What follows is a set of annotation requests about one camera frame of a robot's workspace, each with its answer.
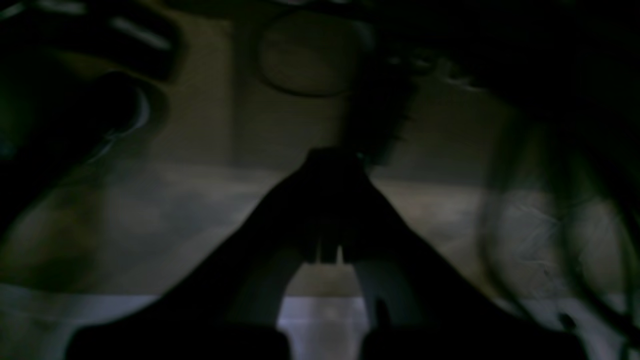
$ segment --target cable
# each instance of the cable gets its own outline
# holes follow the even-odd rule
[[[628,316],[615,311],[607,305],[586,282],[579,264],[575,261],[570,250],[573,232],[571,230],[573,213],[568,206],[575,196],[573,176],[575,162],[572,160],[583,158],[592,170],[595,180],[601,187],[603,195],[610,197],[621,214],[623,226],[633,240],[640,240],[640,225],[637,223],[637,202],[635,190],[628,178],[610,161],[601,158],[588,144],[580,143],[566,131],[551,131],[548,137],[548,165],[553,176],[550,177],[554,192],[557,217],[560,219],[556,241],[560,249],[565,271],[569,275],[576,290],[586,299],[588,304],[606,321],[624,334],[632,347],[640,345],[640,329]]]
[[[499,245],[497,227],[500,221],[500,214],[503,212],[504,192],[507,190],[514,169],[524,151],[524,145],[530,135],[530,123],[515,119],[508,123],[502,130],[498,140],[498,146],[494,150],[490,164],[489,176],[486,187],[486,195],[481,207],[478,232],[479,257],[484,266],[487,277],[498,290],[498,292],[508,300],[515,309],[528,321],[537,323],[535,317],[518,300],[511,291],[506,280],[498,271],[496,260],[492,256],[492,249]]]
[[[316,3],[316,1],[311,1],[303,6],[297,6],[295,8],[289,8],[284,10],[283,12],[275,15],[274,17],[270,18],[269,20],[267,20],[256,32],[255,35],[255,46],[253,46],[253,51],[252,51],[252,59],[253,59],[253,65],[255,67],[255,75],[256,78],[264,85],[266,85],[269,88],[272,88],[273,90],[276,90],[277,92],[286,94],[286,95],[290,95],[290,96],[296,96],[296,97],[306,97],[306,98],[310,98],[310,99],[325,99],[325,98],[330,98],[330,97],[338,97],[341,95],[344,95],[346,93],[348,93],[349,91],[351,91],[351,87],[346,88],[346,89],[342,89],[339,91],[335,91],[335,92],[327,92],[327,93],[308,93],[308,92],[300,92],[297,90],[293,90],[287,87],[284,87],[282,85],[277,84],[276,82],[274,82],[271,78],[269,78],[269,76],[266,74],[266,70],[263,66],[262,63],[262,49],[261,49],[261,45],[264,42],[264,35],[276,24],[278,24],[281,20],[286,19],[288,17],[290,17],[291,15],[294,15],[295,13],[298,13],[302,10],[304,10],[306,7],[310,6],[311,4]]]

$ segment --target dark object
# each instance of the dark object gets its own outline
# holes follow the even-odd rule
[[[0,46],[78,51],[166,80],[184,44],[175,25],[136,1],[39,0],[0,4]]]
[[[59,119],[41,127],[27,144],[0,164],[3,198],[0,231],[41,199],[74,166],[95,155],[115,133],[131,129],[140,112],[138,80],[111,72],[88,85]]]
[[[122,359],[141,354],[185,357],[193,354],[183,346],[191,341],[185,340],[191,339],[188,334],[198,339],[196,334],[234,324],[273,328],[289,279],[308,249],[298,236],[301,224],[316,218],[329,219],[343,230],[338,245],[355,267],[370,322],[380,328],[365,341],[363,359],[423,348],[420,334],[439,334],[433,346],[442,355],[475,349],[477,354],[511,359],[511,351],[494,347],[504,336],[517,340],[520,348],[535,347],[530,354],[537,356],[585,358],[572,335],[542,329],[494,306],[406,226],[368,180],[356,156],[323,149],[312,151],[298,171],[263,198],[240,229],[156,303],[78,332],[67,359],[92,359],[100,355],[99,349],[121,344],[127,346],[126,352],[118,352]],[[126,330],[150,328],[155,328],[151,334],[164,334],[160,338],[165,341],[134,343]],[[234,352],[227,355],[235,357]]]

